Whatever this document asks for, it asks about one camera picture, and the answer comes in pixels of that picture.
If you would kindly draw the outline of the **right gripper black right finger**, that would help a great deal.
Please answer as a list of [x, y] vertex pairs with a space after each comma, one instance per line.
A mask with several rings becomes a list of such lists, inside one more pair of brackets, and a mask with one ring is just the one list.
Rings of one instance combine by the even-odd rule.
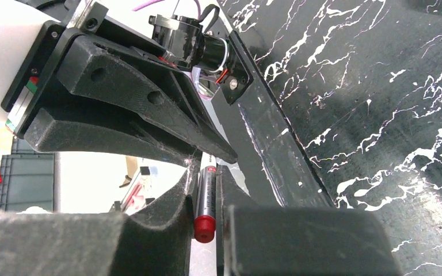
[[401, 275], [370, 213], [256, 203], [226, 166], [217, 172], [218, 275]]

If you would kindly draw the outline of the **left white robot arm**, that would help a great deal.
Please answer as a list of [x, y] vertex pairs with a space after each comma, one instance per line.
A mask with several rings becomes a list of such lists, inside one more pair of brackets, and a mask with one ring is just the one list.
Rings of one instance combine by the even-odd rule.
[[104, 152], [182, 165], [235, 163], [197, 90], [234, 103], [253, 78], [235, 32], [199, 18], [151, 16], [146, 37], [99, 1], [0, 1], [0, 123], [37, 152]]

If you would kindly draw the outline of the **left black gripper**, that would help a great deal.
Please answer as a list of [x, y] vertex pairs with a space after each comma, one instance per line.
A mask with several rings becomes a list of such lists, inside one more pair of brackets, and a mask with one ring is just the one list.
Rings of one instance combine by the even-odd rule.
[[108, 18], [95, 3], [82, 27], [47, 21], [2, 107], [31, 101], [12, 125], [37, 152], [102, 152], [184, 166], [201, 152], [235, 163], [193, 83], [161, 60], [153, 39]]

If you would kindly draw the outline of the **red white marker pen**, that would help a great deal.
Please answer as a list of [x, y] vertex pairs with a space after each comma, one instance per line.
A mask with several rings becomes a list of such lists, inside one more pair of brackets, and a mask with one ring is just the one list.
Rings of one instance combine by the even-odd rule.
[[203, 152], [198, 181], [194, 237], [199, 243], [210, 243], [216, 232], [216, 157]]

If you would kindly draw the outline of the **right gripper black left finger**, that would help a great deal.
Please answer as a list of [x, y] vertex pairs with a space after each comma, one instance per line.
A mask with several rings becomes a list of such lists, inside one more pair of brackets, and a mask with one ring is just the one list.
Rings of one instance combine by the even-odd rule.
[[132, 215], [0, 212], [0, 275], [188, 275], [199, 170]]

